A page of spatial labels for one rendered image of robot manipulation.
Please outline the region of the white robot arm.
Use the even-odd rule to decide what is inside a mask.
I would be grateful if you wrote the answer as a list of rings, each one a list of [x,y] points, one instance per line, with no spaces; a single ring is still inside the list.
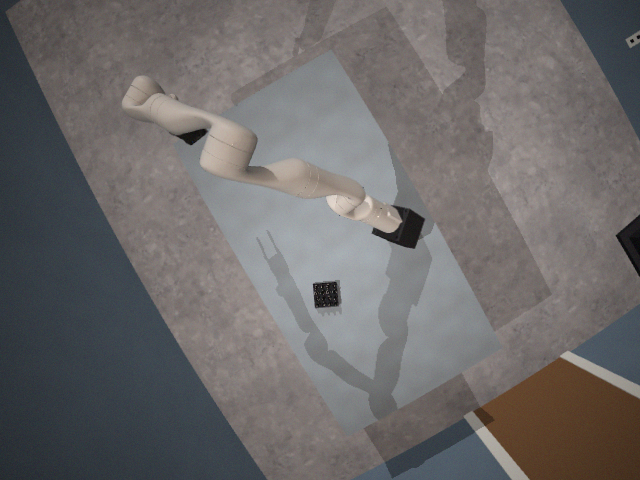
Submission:
[[[328,206],[338,215],[385,233],[394,232],[402,223],[396,208],[386,202],[383,202],[384,206],[370,195],[365,197],[365,191],[357,181],[302,159],[288,158],[247,168],[258,142],[254,132],[225,117],[181,103],[166,95],[148,76],[137,76],[133,80],[122,100],[122,108],[129,117],[142,122],[153,121],[151,123],[172,133],[185,134],[212,127],[200,165],[214,176],[304,199],[326,196]]]

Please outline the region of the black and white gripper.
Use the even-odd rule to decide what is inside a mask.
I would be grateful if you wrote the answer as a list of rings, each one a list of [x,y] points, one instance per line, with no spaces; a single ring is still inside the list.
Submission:
[[[170,94],[170,97],[174,98],[174,99],[178,99],[178,97],[174,94]],[[208,132],[207,129],[201,129],[201,130],[196,130],[194,132],[189,132],[189,133],[185,133],[185,134],[177,134],[177,133],[172,133],[170,131],[168,131],[170,134],[172,133],[172,135],[177,136],[180,139],[183,139],[185,141],[185,143],[189,144],[189,145],[193,145],[195,142],[197,142],[199,139],[201,139],[205,134],[206,131]],[[191,138],[191,139],[190,139]],[[188,140],[190,139],[190,140]]]

